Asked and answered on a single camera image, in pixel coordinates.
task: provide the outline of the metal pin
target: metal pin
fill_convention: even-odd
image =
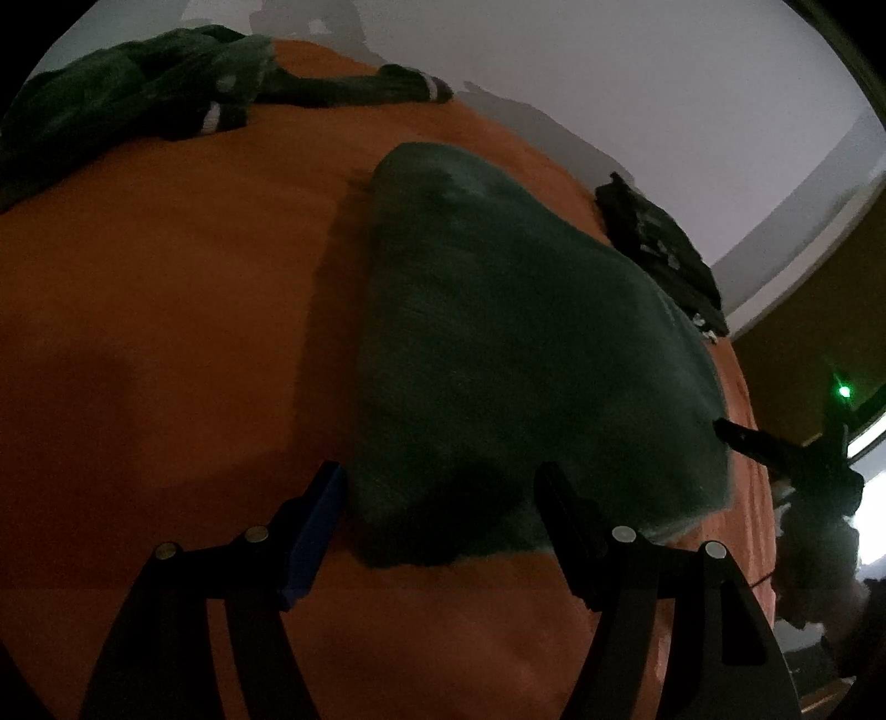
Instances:
[[[154,550],[154,557],[157,560],[169,560],[177,552],[178,548],[175,547],[175,543],[162,543]]]
[[[247,543],[263,543],[268,539],[268,529],[264,525],[253,525],[243,534]]]
[[[718,543],[716,540],[705,545],[704,551],[715,560],[722,560],[727,555],[726,546],[722,543]]]
[[[613,528],[612,536],[620,543],[632,543],[637,539],[637,534],[633,531],[633,528],[629,528],[627,525],[619,525]]]

